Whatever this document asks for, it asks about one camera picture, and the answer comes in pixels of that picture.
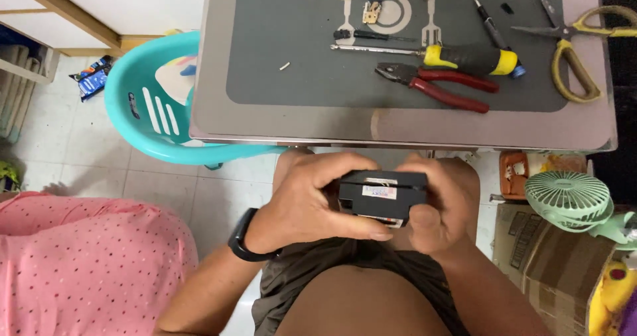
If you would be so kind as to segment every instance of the forearm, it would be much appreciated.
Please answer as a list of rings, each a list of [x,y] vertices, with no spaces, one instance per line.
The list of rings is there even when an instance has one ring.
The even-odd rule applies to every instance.
[[[468,238],[432,257],[471,335],[550,335],[521,291]]]
[[[157,321],[156,335],[218,335],[263,263],[237,258],[227,245],[208,255]]]

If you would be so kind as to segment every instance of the cardboard box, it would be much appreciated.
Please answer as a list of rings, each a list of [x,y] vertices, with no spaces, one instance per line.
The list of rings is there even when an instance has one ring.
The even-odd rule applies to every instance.
[[[563,231],[529,205],[498,206],[494,263],[555,336],[588,336],[589,302],[614,250],[611,240]]]

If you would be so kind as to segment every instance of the dark shorts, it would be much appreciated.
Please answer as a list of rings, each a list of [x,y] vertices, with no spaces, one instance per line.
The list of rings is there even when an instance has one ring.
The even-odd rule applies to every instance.
[[[303,288],[339,265],[383,269],[412,283],[431,303],[453,336],[468,336],[440,265],[416,251],[395,251],[372,240],[331,238],[293,244],[263,269],[261,298],[252,306],[255,336],[274,336]]]

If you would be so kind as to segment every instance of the gray mat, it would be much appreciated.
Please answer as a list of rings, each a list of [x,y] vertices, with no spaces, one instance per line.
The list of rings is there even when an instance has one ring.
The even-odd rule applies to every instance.
[[[350,23],[362,24],[366,0],[352,2]],[[528,73],[521,79],[489,77],[501,86],[499,94],[488,94],[455,83],[441,87],[489,103],[492,110],[510,112],[555,112],[567,103],[553,87],[550,62],[554,39],[536,38],[509,29],[510,26],[548,27],[539,0],[480,0],[496,25],[521,58]],[[551,0],[561,10],[562,0]],[[506,14],[500,4],[509,3],[515,14]],[[396,36],[420,40],[428,23],[425,0],[409,0],[409,24]],[[391,83],[374,73],[378,62],[422,61],[409,56],[331,51],[332,33],[345,21],[344,3],[337,0],[236,0],[226,91],[240,104],[287,106],[333,106],[367,108],[442,109],[445,105],[405,86]],[[435,24],[442,28],[443,43],[490,44],[473,0],[436,0]],[[419,42],[357,39],[356,44],[419,48]],[[290,62],[284,71],[279,67]],[[567,81],[566,66],[562,76]]]

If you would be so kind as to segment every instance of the black smartwatch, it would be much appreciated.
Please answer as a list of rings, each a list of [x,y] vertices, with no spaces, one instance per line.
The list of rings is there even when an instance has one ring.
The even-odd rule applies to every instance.
[[[279,256],[283,250],[279,249],[268,252],[267,254],[256,254],[245,247],[245,233],[248,232],[248,226],[250,226],[250,222],[257,211],[259,211],[259,209],[248,209],[248,211],[243,214],[243,217],[241,217],[241,220],[239,220],[239,223],[237,223],[237,226],[235,226],[235,231],[230,236],[230,240],[228,240],[230,250],[232,250],[238,258],[250,262],[272,260]]]

